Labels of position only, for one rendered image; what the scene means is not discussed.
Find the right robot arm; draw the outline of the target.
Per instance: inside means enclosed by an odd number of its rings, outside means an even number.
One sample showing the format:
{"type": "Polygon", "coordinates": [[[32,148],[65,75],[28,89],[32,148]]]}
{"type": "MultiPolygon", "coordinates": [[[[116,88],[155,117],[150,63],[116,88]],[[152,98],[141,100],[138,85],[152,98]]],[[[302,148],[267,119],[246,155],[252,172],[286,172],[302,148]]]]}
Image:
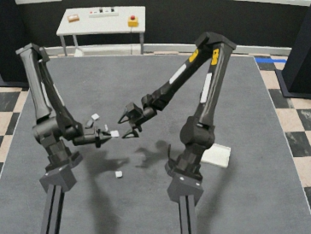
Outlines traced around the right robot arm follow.
{"type": "Polygon", "coordinates": [[[177,160],[171,158],[168,160],[168,165],[173,172],[202,181],[203,176],[199,172],[200,161],[205,150],[211,149],[214,145],[214,111],[228,61],[237,45],[232,41],[229,42],[229,39],[218,33],[203,32],[195,41],[195,46],[197,49],[194,53],[166,84],[155,90],[153,95],[147,94],[142,97],[143,109],[131,102],[126,105],[124,113],[126,116],[132,116],[137,125],[145,122],[145,118],[150,120],[155,117],[157,110],[162,111],[179,88],[203,63],[212,58],[197,111],[193,116],[188,117],[179,134],[181,143],[185,144],[185,150],[182,155],[178,156],[177,160]],[[202,126],[197,126],[197,124],[202,126]]]}

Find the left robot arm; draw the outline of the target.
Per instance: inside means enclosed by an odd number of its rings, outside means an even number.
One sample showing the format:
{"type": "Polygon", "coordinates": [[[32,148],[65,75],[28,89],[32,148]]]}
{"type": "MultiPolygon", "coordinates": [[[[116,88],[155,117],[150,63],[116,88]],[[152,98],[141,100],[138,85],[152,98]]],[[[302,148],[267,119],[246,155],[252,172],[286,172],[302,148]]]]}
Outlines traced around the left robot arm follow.
{"type": "Polygon", "coordinates": [[[43,145],[48,153],[47,158],[50,164],[44,169],[48,172],[65,166],[73,162],[80,153],[79,151],[71,153],[69,147],[65,146],[60,137],[63,136],[68,141],[72,140],[73,146],[85,145],[82,135],[83,133],[85,135],[95,134],[94,128],[92,128],[94,121],[82,120],[81,125],[68,112],[50,77],[46,66],[46,62],[50,61],[50,58],[44,46],[40,48],[38,45],[30,43],[25,48],[16,50],[16,55],[23,62],[35,106],[36,119],[32,120],[32,133],[36,141],[43,145]],[[41,59],[42,61],[38,63],[41,59]]]}

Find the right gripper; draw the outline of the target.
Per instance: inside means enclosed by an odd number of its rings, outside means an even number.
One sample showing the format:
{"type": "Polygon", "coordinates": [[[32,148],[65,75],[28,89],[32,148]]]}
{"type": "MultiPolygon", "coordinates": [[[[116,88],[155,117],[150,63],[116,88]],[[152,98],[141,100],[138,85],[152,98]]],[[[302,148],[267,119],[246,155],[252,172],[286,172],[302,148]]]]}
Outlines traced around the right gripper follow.
{"type": "Polygon", "coordinates": [[[129,121],[131,129],[122,138],[125,139],[125,138],[130,138],[130,137],[139,137],[138,133],[134,129],[138,128],[138,131],[141,132],[142,131],[141,125],[144,122],[140,125],[137,125],[134,123],[132,116],[127,116],[126,119],[122,120],[125,116],[126,115],[123,112],[122,116],[120,117],[120,119],[117,123],[121,124],[121,123],[129,121]],[[129,134],[133,134],[133,135],[127,136],[129,134]]]}

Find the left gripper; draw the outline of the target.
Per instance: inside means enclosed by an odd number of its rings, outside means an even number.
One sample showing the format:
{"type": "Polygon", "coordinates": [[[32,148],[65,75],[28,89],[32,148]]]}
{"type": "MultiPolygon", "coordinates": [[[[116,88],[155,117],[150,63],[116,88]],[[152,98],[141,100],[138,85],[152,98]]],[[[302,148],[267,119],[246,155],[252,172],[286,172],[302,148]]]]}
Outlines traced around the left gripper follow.
{"type": "Polygon", "coordinates": [[[94,126],[94,132],[95,134],[89,134],[89,135],[85,135],[83,133],[83,136],[85,139],[85,145],[94,143],[96,146],[96,149],[101,148],[101,144],[106,143],[109,139],[112,138],[111,132],[106,132],[102,129],[100,129],[99,131],[99,126],[94,126]],[[108,137],[104,137],[104,136],[108,136],[108,137]]]}

